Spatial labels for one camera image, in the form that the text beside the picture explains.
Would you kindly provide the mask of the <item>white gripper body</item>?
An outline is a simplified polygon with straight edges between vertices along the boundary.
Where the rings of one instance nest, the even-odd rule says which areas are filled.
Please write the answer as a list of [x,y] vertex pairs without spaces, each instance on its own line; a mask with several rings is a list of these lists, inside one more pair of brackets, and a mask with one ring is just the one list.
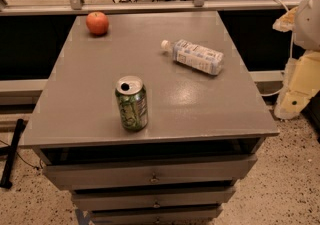
[[294,43],[305,50],[320,50],[320,0],[302,0],[294,19]]

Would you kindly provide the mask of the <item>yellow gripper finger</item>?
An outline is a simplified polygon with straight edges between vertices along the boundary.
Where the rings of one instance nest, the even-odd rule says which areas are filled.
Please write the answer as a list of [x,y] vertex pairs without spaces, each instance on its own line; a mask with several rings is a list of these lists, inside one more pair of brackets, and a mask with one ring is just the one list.
[[294,28],[296,12],[297,12],[297,7],[290,9],[274,22],[274,24],[272,25],[272,28],[280,32],[292,31]]
[[284,120],[297,117],[319,91],[320,53],[306,51],[299,59],[290,58],[274,115]]

